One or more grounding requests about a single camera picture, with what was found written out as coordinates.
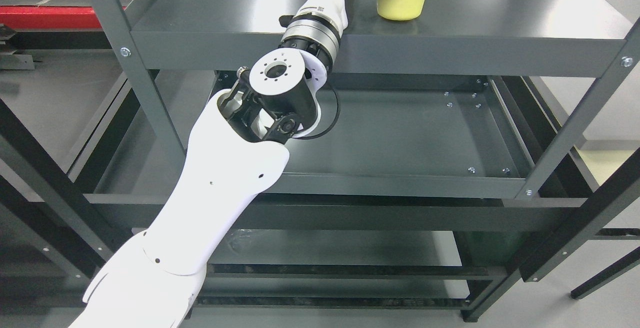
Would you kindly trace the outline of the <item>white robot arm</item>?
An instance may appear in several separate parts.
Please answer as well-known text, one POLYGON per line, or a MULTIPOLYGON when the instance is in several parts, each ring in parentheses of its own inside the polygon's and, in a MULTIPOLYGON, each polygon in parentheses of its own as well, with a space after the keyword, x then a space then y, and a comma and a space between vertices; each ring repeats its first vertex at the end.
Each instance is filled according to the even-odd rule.
POLYGON ((320 12, 291 16, 276 50, 206 103, 158 216, 106 262, 73 328, 176 328, 197 301, 208 260, 240 214, 282 175, 293 138, 310 139, 316 98, 342 29, 320 12))

